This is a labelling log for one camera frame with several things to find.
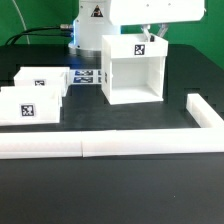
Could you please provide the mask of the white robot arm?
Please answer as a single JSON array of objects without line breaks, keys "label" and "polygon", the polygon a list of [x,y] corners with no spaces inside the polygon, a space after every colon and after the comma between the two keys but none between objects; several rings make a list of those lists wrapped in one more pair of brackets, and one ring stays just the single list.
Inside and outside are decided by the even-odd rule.
[{"label": "white robot arm", "polygon": [[199,21],[205,13],[205,0],[79,0],[78,16],[72,24],[71,54],[101,55],[103,35],[118,35],[121,27],[140,25],[147,33],[158,24],[163,37],[170,23]]}]

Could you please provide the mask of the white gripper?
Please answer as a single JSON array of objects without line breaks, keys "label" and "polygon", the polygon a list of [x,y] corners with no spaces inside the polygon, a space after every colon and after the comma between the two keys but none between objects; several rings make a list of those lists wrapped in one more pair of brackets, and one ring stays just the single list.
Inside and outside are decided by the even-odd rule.
[{"label": "white gripper", "polygon": [[[204,16],[205,0],[109,0],[108,16],[114,25],[142,25],[147,41],[151,26],[186,21],[199,21]],[[157,35],[164,37],[168,24],[161,24]]]}]

